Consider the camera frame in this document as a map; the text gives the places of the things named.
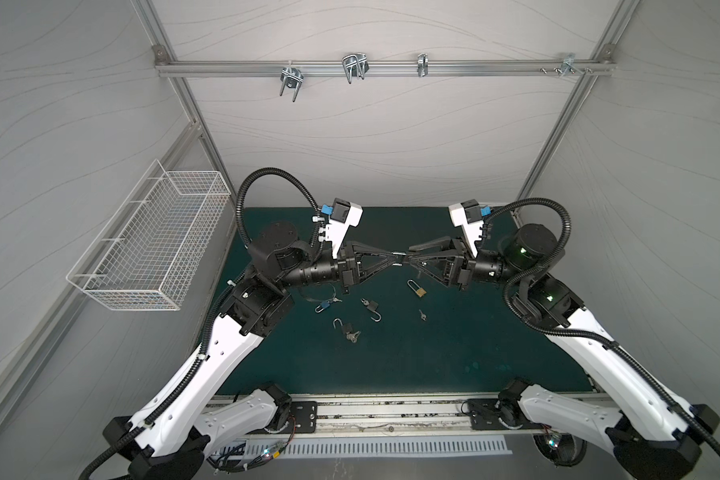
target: aluminum rail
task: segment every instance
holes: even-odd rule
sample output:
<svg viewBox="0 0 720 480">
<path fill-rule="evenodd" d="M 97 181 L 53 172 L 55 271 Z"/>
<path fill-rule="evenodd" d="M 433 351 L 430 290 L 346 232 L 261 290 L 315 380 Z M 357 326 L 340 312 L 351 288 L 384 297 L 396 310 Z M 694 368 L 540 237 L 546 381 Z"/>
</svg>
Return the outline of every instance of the aluminum rail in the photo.
<svg viewBox="0 0 720 480">
<path fill-rule="evenodd" d="M 563 60 L 465 60 L 428 61 L 429 77 L 498 77 L 498 76 L 557 76 L 564 66 Z M 299 70 L 305 77 L 345 77 L 340 61 L 283 61 L 283 62 L 167 62 L 156 64 L 161 77 L 277 77 L 285 67 Z M 610 75 L 615 63 L 597 60 L 575 60 L 579 72 L 569 72 L 575 77 Z M 368 61 L 367 77 L 417 77 L 416 61 Z"/>
</svg>

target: wire basket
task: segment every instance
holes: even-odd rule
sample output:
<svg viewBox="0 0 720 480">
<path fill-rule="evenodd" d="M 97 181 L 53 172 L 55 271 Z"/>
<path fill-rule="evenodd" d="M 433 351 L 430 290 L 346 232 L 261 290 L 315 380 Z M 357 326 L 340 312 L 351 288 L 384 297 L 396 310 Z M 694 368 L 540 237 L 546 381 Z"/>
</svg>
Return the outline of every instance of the wire basket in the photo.
<svg viewBox="0 0 720 480">
<path fill-rule="evenodd" d="M 155 160 L 67 280 L 110 310 L 178 310 L 229 197 L 219 172 Z"/>
</svg>

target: brass padlock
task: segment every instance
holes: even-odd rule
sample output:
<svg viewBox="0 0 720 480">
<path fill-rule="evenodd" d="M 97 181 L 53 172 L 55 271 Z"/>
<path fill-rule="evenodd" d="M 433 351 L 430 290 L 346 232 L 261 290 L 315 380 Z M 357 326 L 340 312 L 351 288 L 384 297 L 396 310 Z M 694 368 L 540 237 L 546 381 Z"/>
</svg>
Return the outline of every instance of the brass padlock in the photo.
<svg viewBox="0 0 720 480">
<path fill-rule="evenodd" d="M 411 287 L 411 290 L 412 290 L 416 295 L 418 295 L 419 298 L 422 298 L 424 295 L 427 294 L 427 291 L 424 290 L 421 285 L 419 285 L 418 283 L 414 282 L 413 280 L 409 280 L 409 281 L 408 281 L 408 286 Z"/>
</svg>

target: robotic arm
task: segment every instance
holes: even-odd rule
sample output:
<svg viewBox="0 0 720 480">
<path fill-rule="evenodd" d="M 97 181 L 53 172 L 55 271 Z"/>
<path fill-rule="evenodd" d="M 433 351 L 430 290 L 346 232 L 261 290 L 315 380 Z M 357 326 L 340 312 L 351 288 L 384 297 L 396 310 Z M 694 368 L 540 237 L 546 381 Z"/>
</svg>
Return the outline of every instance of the robotic arm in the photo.
<svg viewBox="0 0 720 480">
<path fill-rule="evenodd" d="M 317 227 L 309 243 L 299 240 L 295 226 L 286 221 L 270 224 L 257 238 L 248 239 L 242 202 L 250 179 L 264 174 L 287 178 L 316 210 Z M 528 204 L 557 211 L 563 221 L 560 238 L 542 225 L 527 224 L 501 252 L 484 250 L 493 218 Z M 470 200 L 449 211 L 454 225 L 462 227 L 463 238 L 444 236 L 413 245 L 407 253 L 353 241 L 342 245 L 348 228 L 358 225 L 360 206 L 336 199 L 333 206 L 319 210 L 306 188 L 288 173 L 272 168 L 254 172 L 243 181 L 237 206 L 251 263 L 212 307 L 197 350 L 144 408 L 110 422 L 104 436 L 111 447 L 80 478 L 88 479 L 119 452 L 131 460 L 128 473 L 134 480 L 188 480 L 211 453 L 250 431 L 295 430 L 291 399 L 272 384 L 220 410 L 202 410 L 240 361 L 293 308 L 288 288 L 340 283 L 347 293 L 350 286 L 401 264 L 446 287 L 464 290 L 472 282 L 502 286 L 508 308 L 571 355 L 619 406 L 590 405 L 516 380 L 500 393 L 494 407 L 494 414 L 509 428 L 532 422 L 569 432 L 611 452 L 638 480 L 681 478 L 698 461 L 703 442 L 720 455 L 720 444 L 712 437 L 720 423 L 717 414 L 708 406 L 689 404 L 654 379 L 608 335 L 584 302 L 549 274 L 570 236 L 570 218 L 562 206 L 526 199 L 491 213 Z M 329 216 L 324 227 L 320 213 Z M 232 471 L 264 465 L 284 447 L 275 444 L 264 458 Z"/>
</svg>

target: work surface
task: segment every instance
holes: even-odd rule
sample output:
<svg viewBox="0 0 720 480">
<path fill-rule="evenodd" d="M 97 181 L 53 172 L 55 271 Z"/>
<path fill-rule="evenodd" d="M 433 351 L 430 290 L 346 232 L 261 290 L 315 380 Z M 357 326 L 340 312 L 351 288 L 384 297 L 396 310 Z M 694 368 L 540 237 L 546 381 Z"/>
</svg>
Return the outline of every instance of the work surface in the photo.
<svg viewBox="0 0 720 480">
<path fill-rule="evenodd" d="M 251 238 L 270 222 L 293 222 L 300 237 L 311 232 L 309 208 L 250 208 L 246 227 Z M 509 215 L 498 219 L 489 248 L 515 231 Z M 460 236 L 447 208 L 366 208 L 360 225 L 346 240 L 386 250 L 407 250 L 439 236 Z M 249 262 L 236 238 L 225 264 L 217 294 Z M 419 298 L 406 285 L 416 280 L 426 291 Z M 327 299 L 330 286 L 310 286 L 304 293 Z M 292 291 L 296 307 L 226 380 L 221 395 L 248 393 L 274 381 L 290 393 L 493 392 L 515 377 L 558 392 L 591 390 L 574 360 L 528 330 L 501 301 L 499 289 L 471 284 L 466 292 L 446 289 L 428 277 L 416 278 L 410 266 L 391 266 L 368 282 L 353 286 L 325 312 Z M 378 302 L 381 322 L 361 304 Z M 419 310 L 427 316 L 422 321 Z M 357 343 L 346 340 L 333 320 L 350 322 L 362 333 Z"/>
</svg>

